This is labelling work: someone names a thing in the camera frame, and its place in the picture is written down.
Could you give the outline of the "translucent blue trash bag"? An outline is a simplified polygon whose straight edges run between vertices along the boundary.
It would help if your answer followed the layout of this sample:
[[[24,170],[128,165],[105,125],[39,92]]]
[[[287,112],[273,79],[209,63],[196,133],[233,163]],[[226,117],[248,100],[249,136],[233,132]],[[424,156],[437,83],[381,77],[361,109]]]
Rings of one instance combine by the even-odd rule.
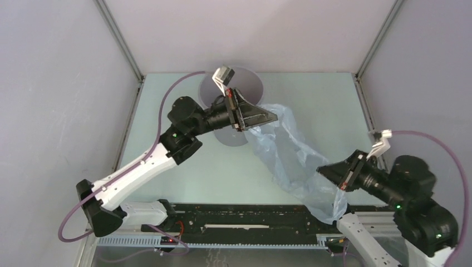
[[[262,104],[277,121],[245,132],[253,153],[272,174],[272,181],[303,204],[319,221],[332,224],[347,210],[347,198],[317,169],[329,160],[298,130],[292,110],[280,104]]]

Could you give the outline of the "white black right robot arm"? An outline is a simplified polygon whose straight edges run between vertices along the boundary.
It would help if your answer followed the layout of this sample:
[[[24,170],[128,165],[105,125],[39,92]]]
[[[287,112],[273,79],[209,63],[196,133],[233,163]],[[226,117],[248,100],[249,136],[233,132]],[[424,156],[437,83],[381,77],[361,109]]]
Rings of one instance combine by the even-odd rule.
[[[458,247],[459,226],[454,215],[432,198],[436,177],[424,160],[402,155],[386,171],[378,167],[376,156],[356,150],[317,172],[342,191],[363,189],[393,209],[409,266],[449,266]]]

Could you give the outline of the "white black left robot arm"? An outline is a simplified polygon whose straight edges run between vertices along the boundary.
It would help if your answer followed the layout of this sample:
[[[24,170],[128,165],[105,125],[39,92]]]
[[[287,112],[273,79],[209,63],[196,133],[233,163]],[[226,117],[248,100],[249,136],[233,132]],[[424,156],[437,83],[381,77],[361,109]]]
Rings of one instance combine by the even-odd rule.
[[[236,88],[229,88],[210,108],[203,109],[189,96],[178,98],[168,113],[170,127],[140,157],[117,172],[95,182],[76,185],[82,210],[97,237],[112,234],[124,225],[152,225],[161,231],[175,227],[176,217],[166,200],[125,200],[155,176],[193,156],[202,147],[199,135],[231,126],[242,132],[278,120],[275,113],[248,102]]]

